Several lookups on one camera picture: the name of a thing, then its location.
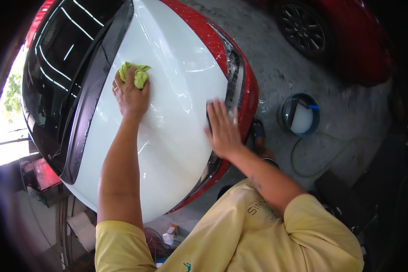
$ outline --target man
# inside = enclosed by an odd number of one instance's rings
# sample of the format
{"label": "man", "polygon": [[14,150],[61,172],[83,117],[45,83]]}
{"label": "man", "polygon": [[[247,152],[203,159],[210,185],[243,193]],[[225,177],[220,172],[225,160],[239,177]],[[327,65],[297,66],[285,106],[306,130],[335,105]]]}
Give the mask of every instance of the man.
{"label": "man", "polygon": [[[140,91],[131,68],[113,92],[123,119],[101,169],[95,267],[98,272],[154,271],[143,234],[139,199],[137,131],[148,108],[150,83]],[[247,179],[225,192],[160,271],[361,271],[355,236],[312,195],[281,172],[264,147],[256,122],[256,149],[240,140],[237,112],[230,121],[223,101],[207,106],[213,151]]]}

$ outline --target concrete floor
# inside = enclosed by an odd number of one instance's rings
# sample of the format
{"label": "concrete floor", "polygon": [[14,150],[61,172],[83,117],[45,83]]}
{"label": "concrete floor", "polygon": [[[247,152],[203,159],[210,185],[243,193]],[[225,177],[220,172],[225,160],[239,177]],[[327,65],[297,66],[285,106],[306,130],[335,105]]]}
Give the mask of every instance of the concrete floor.
{"label": "concrete floor", "polygon": [[[331,69],[313,63],[299,54],[283,38],[270,14],[246,0],[180,0],[204,14],[237,43],[250,62],[260,87],[256,116],[266,128],[266,146],[273,151],[281,170],[303,188],[311,190],[320,174],[297,175],[291,165],[291,151],[298,137],[281,129],[276,120],[278,106],[294,93],[311,95],[321,107],[317,132],[337,138],[368,137],[351,142],[330,165],[342,180],[352,185],[366,170],[381,139],[391,124],[387,96],[389,80],[365,88],[342,80]],[[327,137],[311,136],[301,142],[294,154],[294,164],[309,175],[326,166],[345,145]],[[187,236],[200,218],[216,202],[220,188],[239,182],[244,176],[231,166],[206,193],[189,205],[145,224],[164,233],[171,223]]]}

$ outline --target hand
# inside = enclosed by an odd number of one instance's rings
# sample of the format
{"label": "hand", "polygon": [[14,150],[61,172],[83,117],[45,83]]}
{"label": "hand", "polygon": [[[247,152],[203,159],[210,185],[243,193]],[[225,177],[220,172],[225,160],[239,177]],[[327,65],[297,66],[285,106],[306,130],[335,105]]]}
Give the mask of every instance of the hand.
{"label": "hand", "polygon": [[228,117],[224,101],[215,99],[212,104],[207,105],[208,118],[212,132],[209,128],[204,131],[207,134],[213,152],[220,158],[232,158],[236,152],[243,148],[238,127],[237,108],[234,108],[233,122]]}
{"label": "hand", "polygon": [[138,122],[148,109],[150,100],[150,81],[147,80],[143,89],[139,90],[134,85],[134,72],[136,67],[127,71],[126,82],[121,80],[120,73],[117,72],[112,83],[112,91],[118,101],[118,106],[123,117],[131,117]]}

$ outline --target yellow t-shirt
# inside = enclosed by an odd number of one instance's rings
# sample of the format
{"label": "yellow t-shirt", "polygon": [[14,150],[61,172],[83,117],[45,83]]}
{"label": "yellow t-shirt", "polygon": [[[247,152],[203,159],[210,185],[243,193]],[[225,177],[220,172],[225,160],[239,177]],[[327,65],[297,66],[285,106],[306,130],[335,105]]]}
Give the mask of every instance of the yellow t-shirt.
{"label": "yellow t-shirt", "polygon": [[[120,221],[97,225],[97,272],[154,271],[138,227]],[[158,272],[361,271],[356,237],[315,197],[301,194],[284,221],[249,180],[228,190],[202,217]]]}

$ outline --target blue bucket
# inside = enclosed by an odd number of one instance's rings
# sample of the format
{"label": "blue bucket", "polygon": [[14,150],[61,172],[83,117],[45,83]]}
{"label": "blue bucket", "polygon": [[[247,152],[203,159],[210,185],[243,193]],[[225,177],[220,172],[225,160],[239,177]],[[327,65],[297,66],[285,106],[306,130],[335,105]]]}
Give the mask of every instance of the blue bucket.
{"label": "blue bucket", "polygon": [[[310,128],[303,133],[294,133],[291,130],[291,125],[289,125],[290,121],[293,121],[293,115],[298,104],[301,104],[306,108],[311,108],[313,111],[313,122],[311,123]],[[279,106],[277,110],[277,120],[285,130],[288,130],[299,137],[307,137],[313,134],[319,126],[320,109],[316,101],[311,96],[303,93],[294,94],[287,98],[286,101]]]}

